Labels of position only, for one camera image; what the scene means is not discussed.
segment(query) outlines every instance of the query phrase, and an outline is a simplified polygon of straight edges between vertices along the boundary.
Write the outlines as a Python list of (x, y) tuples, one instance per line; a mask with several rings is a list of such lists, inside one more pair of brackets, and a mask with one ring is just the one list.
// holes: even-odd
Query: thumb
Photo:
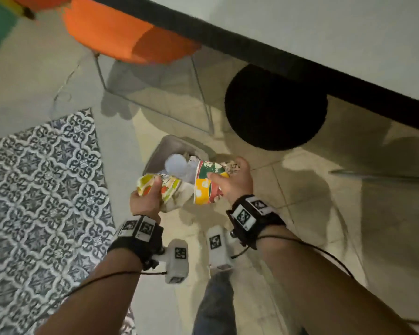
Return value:
[(228, 179), (226, 177), (221, 176), (220, 174), (208, 173), (207, 177), (221, 188), (228, 184)]
[(163, 184), (163, 181), (161, 180), (161, 177), (155, 176), (154, 183), (152, 184), (152, 188), (149, 191), (148, 195), (156, 196), (156, 197), (159, 196), (162, 184)]

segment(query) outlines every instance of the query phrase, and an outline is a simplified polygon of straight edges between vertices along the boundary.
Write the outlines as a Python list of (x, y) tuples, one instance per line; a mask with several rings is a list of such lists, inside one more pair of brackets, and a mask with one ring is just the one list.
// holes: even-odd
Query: hand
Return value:
[(228, 179), (216, 173), (208, 173), (208, 179), (220, 187), (224, 196), (232, 205), (241, 196), (253, 194), (253, 178), (250, 173), (250, 165), (245, 158), (240, 156), (236, 157), (235, 161), (240, 170)]
[(139, 196), (137, 191), (130, 195), (130, 212), (132, 215), (146, 215), (160, 224), (161, 218), (158, 214), (161, 206), (160, 176), (155, 176), (151, 190), (145, 196)]

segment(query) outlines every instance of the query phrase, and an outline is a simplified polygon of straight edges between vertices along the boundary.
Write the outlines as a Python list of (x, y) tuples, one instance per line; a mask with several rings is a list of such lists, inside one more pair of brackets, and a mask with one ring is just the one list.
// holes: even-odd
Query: black round object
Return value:
[(228, 122), (247, 143), (284, 151), (312, 139), (326, 118), (326, 93), (248, 65), (225, 95)]

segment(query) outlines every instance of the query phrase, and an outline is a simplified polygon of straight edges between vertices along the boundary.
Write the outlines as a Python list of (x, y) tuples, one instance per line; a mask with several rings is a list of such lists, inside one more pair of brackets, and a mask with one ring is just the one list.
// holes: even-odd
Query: white device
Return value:
[(188, 277), (189, 254), (186, 241), (173, 239), (167, 247), (164, 247), (162, 254), (154, 255), (152, 259), (166, 263), (166, 283), (179, 284)]
[(229, 270), (234, 267), (233, 244), (238, 242), (229, 231), (220, 225), (208, 229), (206, 233), (209, 253), (210, 270)]

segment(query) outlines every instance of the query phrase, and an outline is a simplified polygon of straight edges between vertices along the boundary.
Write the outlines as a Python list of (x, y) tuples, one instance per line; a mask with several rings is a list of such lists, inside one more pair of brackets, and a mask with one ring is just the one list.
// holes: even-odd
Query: finger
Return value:
[(250, 164), (248, 164), (248, 161), (245, 158), (238, 156), (235, 158), (235, 161), (240, 167), (240, 171), (250, 171)]
[(216, 173), (208, 173), (207, 177), (219, 187), (223, 187), (228, 183), (228, 179), (226, 177), (223, 177)]
[(161, 177), (155, 176), (154, 183), (152, 184), (152, 188), (149, 191), (148, 195), (159, 197), (161, 195), (162, 184), (163, 184), (163, 181), (161, 180)]

